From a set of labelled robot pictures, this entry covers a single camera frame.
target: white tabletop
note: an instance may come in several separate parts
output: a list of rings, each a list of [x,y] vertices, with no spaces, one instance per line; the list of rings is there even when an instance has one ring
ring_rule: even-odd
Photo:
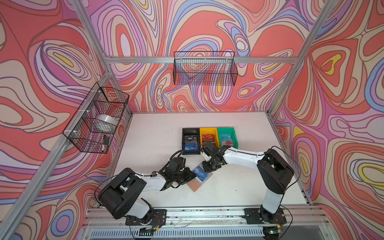
[[[134,114],[115,174],[126,167],[139,173],[160,170],[181,149],[182,129],[190,127],[234,127],[241,150],[264,152],[273,145],[280,147],[263,112]],[[282,151],[278,152],[285,159]],[[204,161],[200,155],[184,157],[186,167],[191,169]],[[213,172],[196,192],[182,185],[177,189],[143,192],[140,197],[153,207],[240,206],[261,205],[265,192],[257,170],[228,164]],[[297,183],[287,190],[281,203],[306,203]]]

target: yellow bin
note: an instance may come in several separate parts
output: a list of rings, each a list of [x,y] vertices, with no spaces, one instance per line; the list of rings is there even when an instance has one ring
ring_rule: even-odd
[[[214,143],[216,147],[220,147],[219,141],[218,141],[218,134],[217,134],[217,128],[200,128],[200,141],[203,143],[202,134],[213,134],[215,137]]]

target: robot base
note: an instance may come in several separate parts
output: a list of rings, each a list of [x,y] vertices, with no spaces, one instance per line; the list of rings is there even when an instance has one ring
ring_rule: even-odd
[[[261,216],[259,213],[260,208],[256,209],[244,209],[245,219],[247,220],[247,224],[265,224],[262,220],[260,220]],[[275,217],[269,220],[271,224],[286,224],[287,219],[285,218],[284,212],[281,208],[277,209]]]
[[[167,218],[167,210],[166,209],[154,209],[153,210],[153,216],[151,222],[147,226],[158,226],[158,225],[165,225]],[[140,219],[134,216],[128,216],[127,220],[125,221],[126,226],[145,226],[140,223]]]

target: green bin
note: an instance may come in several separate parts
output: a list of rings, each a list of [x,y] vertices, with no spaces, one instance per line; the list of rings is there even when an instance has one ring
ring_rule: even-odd
[[[237,137],[236,137],[236,132],[235,132],[235,129],[233,127],[218,127],[217,128],[217,134],[218,134],[219,141],[220,141],[220,134],[221,133],[229,133],[229,134],[231,134],[232,135],[233,147],[234,148],[238,148],[239,147],[239,143],[238,143]]]

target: black wire mesh basket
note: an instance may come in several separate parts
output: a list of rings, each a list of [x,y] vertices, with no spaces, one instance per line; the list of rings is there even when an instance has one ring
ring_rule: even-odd
[[[80,120],[73,129],[65,130],[63,134],[81,152],[105,154],[128,104],[129,95],[115,88],[97,86],[97,92]]]
[[[175,85],[234,86],[238,76],[233,51],[175,51]]]

